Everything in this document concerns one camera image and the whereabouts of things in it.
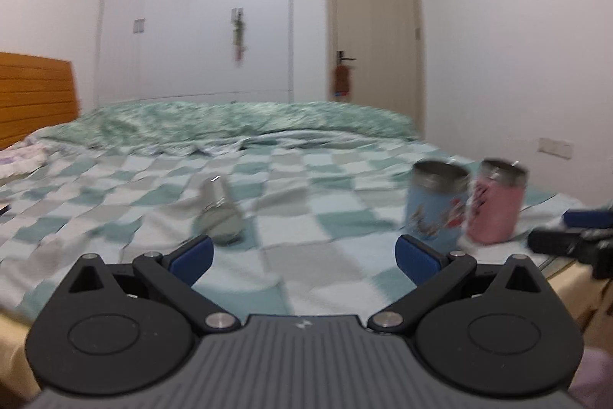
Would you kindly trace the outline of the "orange wooden headboard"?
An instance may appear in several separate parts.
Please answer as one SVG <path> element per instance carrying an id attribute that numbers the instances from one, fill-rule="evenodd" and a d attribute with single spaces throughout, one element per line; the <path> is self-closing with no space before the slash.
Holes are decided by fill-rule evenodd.
<path id="1" fill-rule="evenodd" d="M 80 113 L 69 61 L 2 52 L 0 143 L 9 147 L 45 126 L 71 122 Z"/>

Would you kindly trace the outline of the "hanging green charm ornament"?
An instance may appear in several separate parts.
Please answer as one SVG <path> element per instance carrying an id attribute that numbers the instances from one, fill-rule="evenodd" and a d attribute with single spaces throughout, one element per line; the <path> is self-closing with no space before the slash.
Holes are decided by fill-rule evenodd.
<path id="1" fill-rule="evenodd" d="M 243 13 L 238 12 L 234 19 L 234 32 L 233 32 L 235 61 L 237 63 L 242 61 L 243 55 L 245 52 L 244 34 L 245 34 L 245 23 L 243 19 Z"/>

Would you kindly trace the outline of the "brown plush hanging toy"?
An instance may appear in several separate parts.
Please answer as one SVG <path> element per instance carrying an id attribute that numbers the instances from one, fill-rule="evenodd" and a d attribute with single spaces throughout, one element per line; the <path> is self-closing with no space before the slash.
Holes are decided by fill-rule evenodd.
<path id="1" fill-rule="evenodd" d="M 333 98 L 337 102 L 349 102 L 351 94 L 351 69 L 339 64 L 333 72 Z"/>

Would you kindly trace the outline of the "pink lettered steel cup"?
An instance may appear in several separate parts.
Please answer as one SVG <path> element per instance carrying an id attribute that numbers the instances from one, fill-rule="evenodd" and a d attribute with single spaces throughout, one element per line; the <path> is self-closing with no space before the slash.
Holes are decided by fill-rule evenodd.
<path id="1" fill-rule="evenodd" d="M 482 245 L 510 240 L 518 222 L 529 172 L 518 162 L 484 159 L 470 199 L 467 237 Z"/>

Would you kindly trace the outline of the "green checkered bed sheet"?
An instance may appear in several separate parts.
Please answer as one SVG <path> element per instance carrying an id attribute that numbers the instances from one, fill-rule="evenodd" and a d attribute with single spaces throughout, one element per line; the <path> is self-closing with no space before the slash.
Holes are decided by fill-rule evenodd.
<path id="1" fill-rule="evenodd" d="M 408 293 L 396 267 L 410 169 L 441 158 L 416 141 L 241 142 L 219 156 L 70 145 L 1 189 L 1 307 L 34 319 L 85 253 L 124 264 L 202 227 L 209 176 L 229 182 L 245 224 L 195 289 L 240 318 L 358 315 Z"/>

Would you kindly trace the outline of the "stainless steel thermos bottle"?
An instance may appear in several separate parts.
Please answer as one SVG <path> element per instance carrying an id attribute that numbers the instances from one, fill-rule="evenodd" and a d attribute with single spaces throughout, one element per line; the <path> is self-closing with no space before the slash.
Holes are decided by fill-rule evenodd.
<path id="1" fill-rule="evenodd" d="M 229 246 L 242 240 L 243 215 L 229 190 L 225 176 L 208 176 L 200 187 L 202 206 L 195 219 L 195 229 L 217 246 Z"/>

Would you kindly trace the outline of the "white wardrobe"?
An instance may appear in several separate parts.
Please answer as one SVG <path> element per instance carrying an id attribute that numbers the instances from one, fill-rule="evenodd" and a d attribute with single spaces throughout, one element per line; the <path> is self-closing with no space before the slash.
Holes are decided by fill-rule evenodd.
<path id="1" fill-rule="evenodd" d="M 245 52 L 235 61 L 234 19 Z M 293 97 L 291 0 L 103 0 L 97 101 L 282 102 Z"/>

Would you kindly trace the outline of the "patterned pillow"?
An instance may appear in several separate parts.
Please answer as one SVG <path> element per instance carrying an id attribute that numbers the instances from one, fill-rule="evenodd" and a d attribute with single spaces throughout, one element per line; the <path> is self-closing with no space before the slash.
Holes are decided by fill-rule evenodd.
<path id="1" fill-rule="evenodd" d="M 23 179 L 48 161 L 48 153 L 41 144 L 15 144 L 0 154 L 0 182 L 2 185 Z"/>

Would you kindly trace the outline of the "white wall socket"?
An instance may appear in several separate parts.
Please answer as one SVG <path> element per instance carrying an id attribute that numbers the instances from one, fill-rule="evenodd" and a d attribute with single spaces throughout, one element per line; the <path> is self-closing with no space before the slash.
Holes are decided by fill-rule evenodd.
<path id="1" fill-rule="evenodd" d="M 540 138 L 537 151 L 543 154 L 570 160 L 574 154 L 574 145 L 571 142 L 551 138 Z"/>

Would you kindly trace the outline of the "green floral quilt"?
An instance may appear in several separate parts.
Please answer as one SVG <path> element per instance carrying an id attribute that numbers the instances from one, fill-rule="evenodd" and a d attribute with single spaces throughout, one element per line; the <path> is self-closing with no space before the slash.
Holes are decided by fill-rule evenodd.
<path id="1" fill-rule="evenodd" d="M 64 144 L 126 153 L 196 151 L 217 154 L 243 140 L 278 133 L 348 133 L 375 139 L 413 141 L 413 120 L 393 111 L 337 102 L 121 103 L 86 113 L 71 122 L 45 126 L 30 142 Z"/>

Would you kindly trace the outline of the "beige wooden door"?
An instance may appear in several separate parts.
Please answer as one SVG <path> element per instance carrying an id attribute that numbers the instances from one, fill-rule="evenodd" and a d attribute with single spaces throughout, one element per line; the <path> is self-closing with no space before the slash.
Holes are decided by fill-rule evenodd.
<path id="1" fill-rule="evenodd" d="M 391 110 L 425 129 L 422 0 L 326 0 L 328 97 L 337 51 L 355 58 L 351 103 Z"/>

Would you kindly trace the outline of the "blue cartoon steel cup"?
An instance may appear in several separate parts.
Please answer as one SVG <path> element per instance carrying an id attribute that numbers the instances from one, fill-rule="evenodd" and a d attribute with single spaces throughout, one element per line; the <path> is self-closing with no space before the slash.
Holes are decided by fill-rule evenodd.
<path id="1" fill-rule="evenodd" d="M 403 233 L 436 251 L 457 246 L 464 225 L 470 172 L 454 163 L 426 159 L 413 164 Z"/>

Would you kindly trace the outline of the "pink sleeve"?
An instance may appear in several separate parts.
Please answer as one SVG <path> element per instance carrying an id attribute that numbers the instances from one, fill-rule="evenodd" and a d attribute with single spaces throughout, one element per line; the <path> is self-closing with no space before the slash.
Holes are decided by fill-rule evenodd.
<path id="1" fill-rule="evenodd" d="M 569 393 L 587 408 L 612 409 L 612 356 L 600 349 L 586 348 Z"/>

